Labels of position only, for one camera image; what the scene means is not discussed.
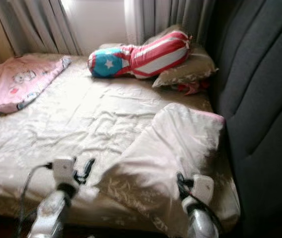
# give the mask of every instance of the white star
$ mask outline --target white star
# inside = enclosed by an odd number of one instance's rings
[[[108,69],[110,69],[111,67],[113,67],[112,61],[111,61],[111,60],[107,60],[107,62],[105,63],[105,66],[107,66]]]

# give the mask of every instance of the curtain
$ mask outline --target curtain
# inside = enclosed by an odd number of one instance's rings
[[[134,45],[181,24],[204,45],[215,0],[125,0],[128,41]]]
[[[60,0],[0,0],[0,20],[17,56],[81,55]]]

